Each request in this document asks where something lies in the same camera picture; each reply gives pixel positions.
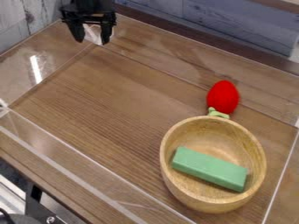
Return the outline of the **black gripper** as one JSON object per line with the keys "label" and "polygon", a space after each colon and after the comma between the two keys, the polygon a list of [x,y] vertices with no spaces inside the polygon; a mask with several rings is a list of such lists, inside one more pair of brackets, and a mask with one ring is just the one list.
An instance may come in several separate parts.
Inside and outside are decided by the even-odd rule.
{"label": "black gripper", "polygon": [[100,24],[102,44],[110,42],[114,26],[118,24],[112,0],[71,0],[60,7],[62,21],[78,42],[83,42],[86,31],[83,24]]}

